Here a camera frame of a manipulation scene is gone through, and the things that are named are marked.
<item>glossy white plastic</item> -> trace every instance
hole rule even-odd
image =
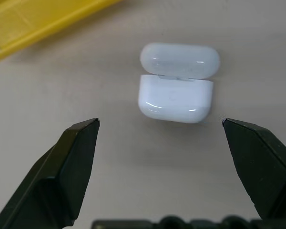
[[[206,79],[220,66],[217,51],[208,46],[151,43],[140,57],[143,68],[155,75]]]
[[[142,75],[139,108],[147,117],[198,123],[212,102],[213,82],[170,76]]]

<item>yellow plastic container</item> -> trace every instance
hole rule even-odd
[[[0,59],[120,0],[0,0]]]

